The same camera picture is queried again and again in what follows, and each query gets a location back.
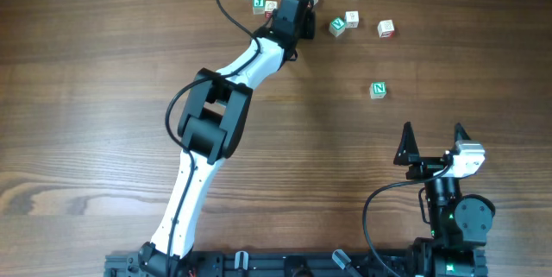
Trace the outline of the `plain white picture block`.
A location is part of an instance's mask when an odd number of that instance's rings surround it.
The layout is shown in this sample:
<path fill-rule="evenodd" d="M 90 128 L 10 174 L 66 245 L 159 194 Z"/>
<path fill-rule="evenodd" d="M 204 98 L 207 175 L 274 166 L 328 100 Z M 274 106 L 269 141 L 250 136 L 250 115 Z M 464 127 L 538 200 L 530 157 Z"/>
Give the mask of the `plain white picture block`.
<path fill-rule="evenodd" d="M 357 28 L 360 22 L 358 11 L 347 11 L 345 13 L 346 28 Z"/>

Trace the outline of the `green N letter block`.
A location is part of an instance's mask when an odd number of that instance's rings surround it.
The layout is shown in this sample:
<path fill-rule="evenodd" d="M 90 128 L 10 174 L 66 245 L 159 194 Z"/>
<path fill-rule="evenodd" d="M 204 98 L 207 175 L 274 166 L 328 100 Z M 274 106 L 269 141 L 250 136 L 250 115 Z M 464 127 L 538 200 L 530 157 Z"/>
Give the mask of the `green N letter block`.
<path fill-rule="evenodd" d="M 373 82 L 370 85 L 369 92 L 371 99 L 381 99 L 386 96 L 386 83 L 385 82 Z"/>

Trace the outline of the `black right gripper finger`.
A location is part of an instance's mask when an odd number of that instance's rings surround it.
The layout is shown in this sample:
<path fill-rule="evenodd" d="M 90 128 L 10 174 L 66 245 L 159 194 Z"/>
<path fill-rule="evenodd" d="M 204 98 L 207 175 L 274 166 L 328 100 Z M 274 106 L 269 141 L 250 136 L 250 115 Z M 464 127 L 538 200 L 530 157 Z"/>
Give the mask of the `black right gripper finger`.
<path fill-rule="evenodd" d="M 409 166 L 419 162 L 420 154 L 413 128 L 411 122 L 406 122 L 403 127 L 397 153 L 393 159 L 393 164 L 398 166 Z"/>
<path fill-rule="evenodd" d="M 454 142 L 470 141 L 471 137 L 467 134 L 461 123 L 455 125 Z"/>

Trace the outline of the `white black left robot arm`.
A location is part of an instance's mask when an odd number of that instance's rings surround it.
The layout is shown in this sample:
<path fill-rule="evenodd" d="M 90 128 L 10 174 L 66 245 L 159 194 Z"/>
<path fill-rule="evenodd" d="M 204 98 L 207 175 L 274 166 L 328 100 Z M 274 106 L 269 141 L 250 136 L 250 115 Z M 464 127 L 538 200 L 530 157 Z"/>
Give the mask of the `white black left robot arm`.
<path fill-rule="evenodd" d="M 177 130 L 168 133 L 181 149 L 179 175 L 158 229 L 138 252 L 143 274 L 193 275 L 187 259 L 199 215 L 211 181 L 242 138 L 254 89 L 297 58 L 298 41 L 312 39 L 315 25 L 313 0 L 280 0 L 243 54 L 215 72 L 201 69 L 179 91 L 185 107 Z"/>

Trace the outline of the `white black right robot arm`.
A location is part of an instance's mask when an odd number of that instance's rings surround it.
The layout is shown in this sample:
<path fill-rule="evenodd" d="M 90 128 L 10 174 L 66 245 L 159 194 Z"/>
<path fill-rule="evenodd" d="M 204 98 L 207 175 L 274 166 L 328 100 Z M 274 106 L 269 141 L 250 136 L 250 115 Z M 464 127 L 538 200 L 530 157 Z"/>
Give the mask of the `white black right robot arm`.
<path fill-rule="evenodd" d="M 409 276 L 487 276 L 483 248 L 496 213 L 494 204 L 477 194 L 461 193 L 460 181 L 477 173 L 485 149 L 455 125 L 454 146 L 441 157 L 423 157 L 412 126 L 405 123 L 393 160 L 407 166 L 406 178 L 422 182 L 419 195 L 423 221 L 430 238 L 417 238 L 407 249 L 405 272 Z"/>

